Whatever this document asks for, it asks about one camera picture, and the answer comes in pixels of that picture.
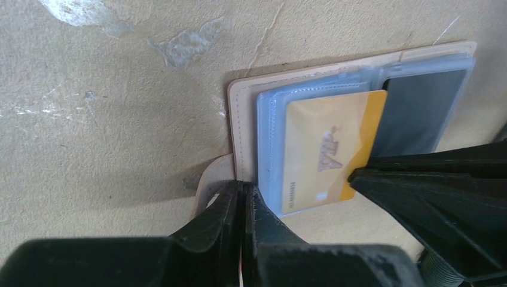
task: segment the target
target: peeling paint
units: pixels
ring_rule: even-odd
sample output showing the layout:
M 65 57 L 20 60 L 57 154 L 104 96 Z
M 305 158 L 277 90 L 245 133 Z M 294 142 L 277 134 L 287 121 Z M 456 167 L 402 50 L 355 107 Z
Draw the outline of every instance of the peeling paint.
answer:
M 94 91 L 86 91 L 84 93 L 84 101 L 89 103 L 89 102 L 92 102 L 94 100 L 97 100 L 97 95 L 95 94 Z
M 134 32 L 132 23 L 123 21 L 99 0 L 39 0 L 56 19 L 76 27 L 99 26 L 107 35 L 119 39 Z
M 222 31 L 225 17 L 205 23 L 199 30 L 187 29 L 168 42 L 156 43 L 148 38 L 148 44 L 154 47 L 164 58 L 166 66 L 174 69 L 187 68 L 193 58 L 203 54 Z

